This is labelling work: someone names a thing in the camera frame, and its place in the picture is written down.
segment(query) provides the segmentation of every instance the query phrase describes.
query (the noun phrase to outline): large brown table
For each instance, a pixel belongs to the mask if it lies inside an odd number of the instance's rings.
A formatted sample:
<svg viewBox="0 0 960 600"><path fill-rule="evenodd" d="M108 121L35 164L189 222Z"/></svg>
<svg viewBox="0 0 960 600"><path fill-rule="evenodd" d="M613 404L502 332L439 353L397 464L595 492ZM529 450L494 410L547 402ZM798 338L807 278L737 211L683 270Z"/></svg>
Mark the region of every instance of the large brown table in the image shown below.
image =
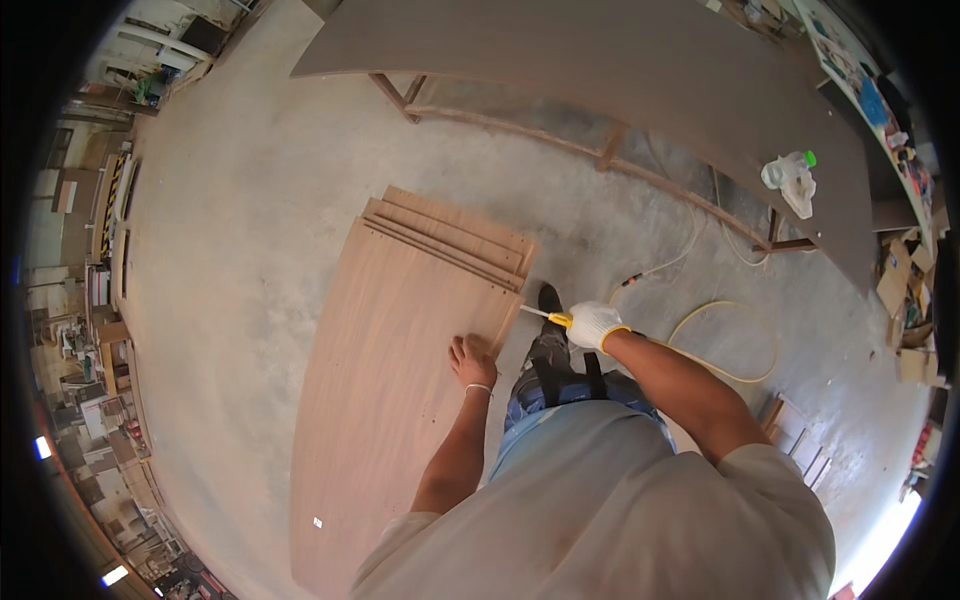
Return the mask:
<svg viewBox="0 0 960 600"><path fill-rule="evenodd" d="M337 73L372 74L401 110L408 100L382 74L515 85L655 132L807 237L757 250L815 245L858 290L871 287L861 141L776 47L694 0L346 0L291 76ZM805 220L759 176L795 150L818 160Z"/></svg>

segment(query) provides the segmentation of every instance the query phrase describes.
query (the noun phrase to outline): worker's left hand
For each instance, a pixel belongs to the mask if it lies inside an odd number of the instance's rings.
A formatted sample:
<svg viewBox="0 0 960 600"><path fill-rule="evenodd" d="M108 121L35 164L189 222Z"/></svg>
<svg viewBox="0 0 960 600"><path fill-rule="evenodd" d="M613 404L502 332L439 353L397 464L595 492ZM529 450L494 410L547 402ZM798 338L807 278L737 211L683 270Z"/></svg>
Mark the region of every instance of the worker's left hand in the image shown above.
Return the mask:
<svg viewBox="0 0 960 600"><path fill-rule="evenodd" d="M485 348L480 336L472 333L466 339L458 335L450 342L447 351L450 367L457 373L457 381L465 388L471 383L479 383L493 389L496 365Z"/></svg>

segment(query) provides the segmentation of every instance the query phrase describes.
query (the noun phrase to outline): silver bracelet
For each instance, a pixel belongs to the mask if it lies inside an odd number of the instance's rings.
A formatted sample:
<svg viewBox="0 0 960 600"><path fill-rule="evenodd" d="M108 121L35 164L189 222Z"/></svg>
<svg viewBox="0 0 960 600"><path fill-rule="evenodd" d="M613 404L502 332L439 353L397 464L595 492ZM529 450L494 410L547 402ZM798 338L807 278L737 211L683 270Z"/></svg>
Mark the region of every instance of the silver bracelet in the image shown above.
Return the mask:
<svg viewBox="0 0 960 600"><path fill-rule="evenodd" d="M482 383L470 383L470 384L468 384L468 385L466 386L466 388L464 388L464 397L467 397L467 392L469 392L470 388L480 388L481 390L487 390L487 394L489 394L489 395L490 395L490 399L493 400L493 390L491 390L490 388L488 388L487 386L485 386L485 385L482 384Z"/></svg>

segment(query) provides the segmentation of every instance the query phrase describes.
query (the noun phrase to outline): shirt sleeve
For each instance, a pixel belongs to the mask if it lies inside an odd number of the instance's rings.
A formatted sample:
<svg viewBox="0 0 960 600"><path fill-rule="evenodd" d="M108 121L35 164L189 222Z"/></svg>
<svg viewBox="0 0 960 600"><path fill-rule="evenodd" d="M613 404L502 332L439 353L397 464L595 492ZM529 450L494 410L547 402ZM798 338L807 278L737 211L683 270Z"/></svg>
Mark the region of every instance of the shirt sleeve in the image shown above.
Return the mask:
<svg viewBox="0 0 960 600"><path fill-rule="evenodd" d="M357 589L370 577L374 569L438 518L439 513L407 513L387 523L387 527L380 534L380 543L357 569L350 590Z"/></svg>
<svg viewBox="0 0 960 600"><path fill-rule="evenodd" d="M753 504L773 505L784 534L791 531L794 541L804 540L800 547L808 552L803 552L800 564L805 564L803 570L808 570L808 575L826 581L826 594L836 568L833 528L823 504L804 483L804 475L793 459L768 444L747 444L724 457L716 468L744 497L752 498Z"/></svg>

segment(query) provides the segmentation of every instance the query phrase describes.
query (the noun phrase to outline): water bottle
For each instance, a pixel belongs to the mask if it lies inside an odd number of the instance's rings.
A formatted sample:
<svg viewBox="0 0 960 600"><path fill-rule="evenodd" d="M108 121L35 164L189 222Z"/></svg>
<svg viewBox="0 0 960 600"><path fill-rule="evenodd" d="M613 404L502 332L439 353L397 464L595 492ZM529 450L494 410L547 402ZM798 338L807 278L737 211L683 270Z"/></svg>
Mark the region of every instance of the water bottle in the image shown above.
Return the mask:
<svg viewBox="0 0 960 600"><path fill-rule="evenodd" d="M796 180L809 171L810 167L815 166L817 166L817 157L812 151L791 152L787 156L778 156L777 160L771 160L763 165L760 178L770 189L780 189L789 181Z"/></svg>

